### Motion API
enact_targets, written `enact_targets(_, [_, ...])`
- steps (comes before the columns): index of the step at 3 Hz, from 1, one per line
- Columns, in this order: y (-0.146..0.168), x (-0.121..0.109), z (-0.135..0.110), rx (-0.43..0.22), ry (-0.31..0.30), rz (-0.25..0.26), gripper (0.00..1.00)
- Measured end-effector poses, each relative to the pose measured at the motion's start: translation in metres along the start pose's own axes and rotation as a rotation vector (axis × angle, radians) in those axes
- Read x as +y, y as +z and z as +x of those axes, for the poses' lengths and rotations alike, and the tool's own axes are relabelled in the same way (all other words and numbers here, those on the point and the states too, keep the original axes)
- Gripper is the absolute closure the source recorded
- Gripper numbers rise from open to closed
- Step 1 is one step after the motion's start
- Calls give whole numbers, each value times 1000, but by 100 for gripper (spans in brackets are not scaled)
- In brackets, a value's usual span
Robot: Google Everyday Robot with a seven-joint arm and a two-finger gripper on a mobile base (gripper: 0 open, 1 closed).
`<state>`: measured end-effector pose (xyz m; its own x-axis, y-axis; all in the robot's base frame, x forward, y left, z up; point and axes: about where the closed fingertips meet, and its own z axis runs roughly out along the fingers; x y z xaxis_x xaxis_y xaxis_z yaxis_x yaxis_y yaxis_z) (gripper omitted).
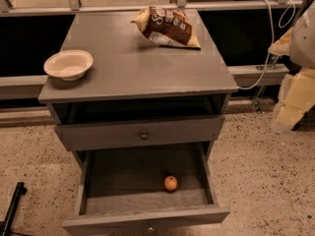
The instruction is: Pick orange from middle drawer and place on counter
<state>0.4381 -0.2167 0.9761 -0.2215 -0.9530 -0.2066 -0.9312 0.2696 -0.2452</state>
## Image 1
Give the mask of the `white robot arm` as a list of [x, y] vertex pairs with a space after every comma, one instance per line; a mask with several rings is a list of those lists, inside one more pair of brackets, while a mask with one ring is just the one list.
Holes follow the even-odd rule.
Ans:
[[268, 51], [301, 67], [296, 75], [284, 77], [274, 109], [272, 129], [286, 132], [315, 106], [315, 1]]

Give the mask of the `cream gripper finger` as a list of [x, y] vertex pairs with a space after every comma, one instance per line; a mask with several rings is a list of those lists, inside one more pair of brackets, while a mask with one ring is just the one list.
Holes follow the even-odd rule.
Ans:
[[292, 129], [315, 106], [315, 69], [287, 74], [281, 84], [271, 128], [276, 133]]
[[293, 28], [290, 28], [280, 39], [274, 42], [268, 51], [277, 56], [288, 56]]

